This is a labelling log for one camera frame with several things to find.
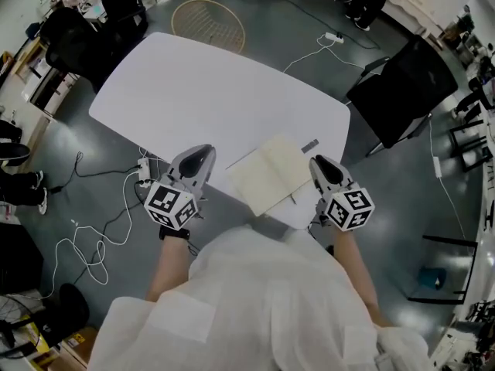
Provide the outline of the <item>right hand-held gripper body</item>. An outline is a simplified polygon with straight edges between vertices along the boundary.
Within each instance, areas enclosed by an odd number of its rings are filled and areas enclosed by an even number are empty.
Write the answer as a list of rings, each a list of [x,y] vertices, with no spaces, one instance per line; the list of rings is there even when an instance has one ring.
[[[309,171],[321,195],[316,204],[320,226],[350,231],[366,225],[375,205],[368,191],[352,179],[344,166],[324,155],[316,155],[309,160]]]

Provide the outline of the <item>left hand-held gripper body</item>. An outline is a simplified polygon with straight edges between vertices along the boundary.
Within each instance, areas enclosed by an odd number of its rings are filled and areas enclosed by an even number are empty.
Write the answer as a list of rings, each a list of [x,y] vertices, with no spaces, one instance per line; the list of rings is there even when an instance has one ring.
[[[199,212],[197,202],[216,161],[216,149],[204,144],[177,155],[144,202],[151,219],[170,230],[181,230]]]

